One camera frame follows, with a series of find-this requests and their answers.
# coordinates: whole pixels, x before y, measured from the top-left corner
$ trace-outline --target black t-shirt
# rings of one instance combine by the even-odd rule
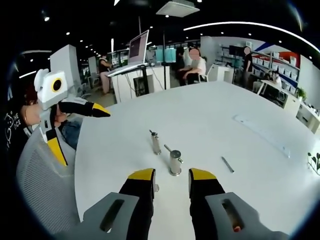
[[[99,60],[99,73],[104,73],[104,72],[108,72],[109,71],[109,68],[106,67],[105,65],[103,65],[101,62],[105,62],[105,63],[108,63],[106,60],[104,59],[101,59]]]
[[[249,61],[250,61],[250,66],[249,66],[248,72],[251,73],[252,72],[252,55],[251,55],[251,53],[247,54],[244,58],[244,65],[243,65],[244,71],[247,70],[247,66],[248,66]]]
[[[24,128],[25,121],[21,116],[21,108],[25,103],[23,87],[10,85],[7,92],[7,113],[4,116],[6,149],[9,162],[16,169],[20,155],[28,140]]]

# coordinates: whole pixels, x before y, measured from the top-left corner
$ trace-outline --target ceiling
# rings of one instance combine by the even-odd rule
[[[18,52],[50,50],[54,53],[71,44],[76,47],[80,64],[93,56],[94,51],[110,52],[111,38],[114,39],[114,50],[125,49],[130,39],[139,35],[140,16],[142,31],[153,27],[150,29],[149,42],[155,45],[163,43],[164,30],[166,43],[183,42],[186,37],[189,40],[200,39],[201,34],[221,36],[221,32],[224,32],[224,36],[261,40],[277,44],[307,58],[312,56],[312,61],[320,68],[318,52],[296,37],[278,30],[254,25],[228,24],[183,31],[184,28],[214,22],[263,23],[295,33],[319,49],[318,12],[311,0],[202,0],[202,3],[198,3],[197,0],[189,1],[194,2],[200,11],[184,18],[156,15],[168,0],[120,0],[116,6],[114,0],[84,1],[78,4],[69,1],[36,5],[19,3],[14,14],[10,14],[6,21],[13,23],[9,35]],[[300,21],[290,5],[298,9]],[[44,21],[45,17],[50,17],[49,21]],[[38,68],[47,68],[49,56],[50,53],[20,56],[19,71],[28,73]]]

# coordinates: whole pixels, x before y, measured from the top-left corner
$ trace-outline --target potted plant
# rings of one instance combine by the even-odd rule
[[[297,95],[299,101],[301,101],[301,100],[305,101],[307,99],[306,91],[303,90],[301,87],[297,88],[296,95]]]

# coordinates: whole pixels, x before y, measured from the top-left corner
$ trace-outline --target monitor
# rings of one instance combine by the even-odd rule
[[[149,30],[130,41],[128,64],[144,64],[147,51]]]

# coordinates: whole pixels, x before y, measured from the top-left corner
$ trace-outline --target yellow fingertip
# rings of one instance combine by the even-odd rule
[[[101,106],[101,105],[99,105],[97,103],[94,103],[92,108],[98,109],[98,110],[100,110],[102,112],[105,112],[106,114],[110,115],[110,112],[108,112],[103,106]]]
[[[48,146],[51,149],[53,155],[57,158],[58,162],[63,166],[67,166],[67,161],[60,148],[58,138],[55,137],[53,139],[48,140]]]

